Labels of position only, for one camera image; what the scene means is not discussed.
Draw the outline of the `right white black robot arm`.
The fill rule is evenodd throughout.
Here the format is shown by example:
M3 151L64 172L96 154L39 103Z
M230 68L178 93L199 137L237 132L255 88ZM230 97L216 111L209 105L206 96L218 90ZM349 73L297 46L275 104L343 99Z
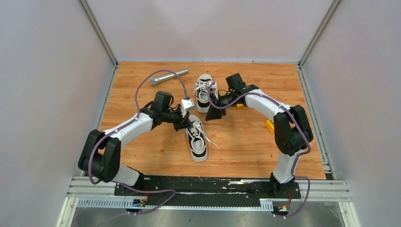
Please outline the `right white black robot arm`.
M273 121L274 139L279 149L279 158L271 174L270 191L275 197L283 197L289 191L289 184L296 178L295 169L299 158L311 151L313 133L301 105L290 106L265 94L256 85L247 85L236 73L226 78L228 91L223 95L215 92L215 82L207 82L206 94L210 108L206 120L221 119L226 109L243 104Z

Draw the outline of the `black white sneaker with laces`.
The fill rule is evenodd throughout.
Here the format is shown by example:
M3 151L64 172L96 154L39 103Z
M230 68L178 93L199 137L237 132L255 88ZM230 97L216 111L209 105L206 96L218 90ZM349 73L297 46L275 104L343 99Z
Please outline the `black white sneaker with laces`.
M196 108L200 113L207 113L210 108L208 98L208 88L213 83L212 76L209 74L202 74L198 77L193 86L193 94L196 95Z

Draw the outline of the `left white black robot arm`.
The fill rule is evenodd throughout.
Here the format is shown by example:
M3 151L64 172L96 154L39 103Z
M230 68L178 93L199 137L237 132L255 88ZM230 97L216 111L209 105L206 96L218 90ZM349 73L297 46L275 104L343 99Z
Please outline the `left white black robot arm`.
M189 111L195 107L194 101L187 97L172 108L173 99L170 93L158 91L154 100L129 120L105 131L92 130L78 160L79 169L105 183L125 184L133 195L142 194L143 174L121 165L121 151L139 135L164 122L171 123L176 131L192 127Z

